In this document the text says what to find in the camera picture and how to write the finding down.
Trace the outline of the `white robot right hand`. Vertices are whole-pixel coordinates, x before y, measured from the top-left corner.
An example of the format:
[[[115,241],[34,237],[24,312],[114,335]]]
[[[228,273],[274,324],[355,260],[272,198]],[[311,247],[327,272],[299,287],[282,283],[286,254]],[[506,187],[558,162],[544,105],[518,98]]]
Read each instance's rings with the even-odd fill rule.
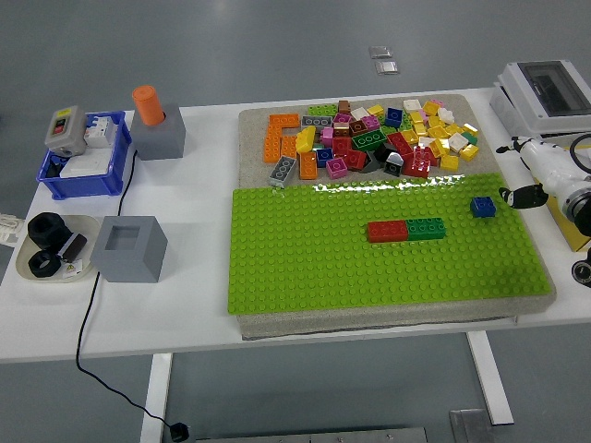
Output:
[[[590,174],[581,170],[570,153],[547,141],[528,137],[513,137],[508,146],[496,149],[497,153],[513,150],[519,153],[522,163],[539,183],[538,190],[531,186],[510,191],[500,191],[504,200],[515,209],[539,207],[547,202],[543,195],[557,199],[562,213],[574,220],[575,212],[590,199]]]

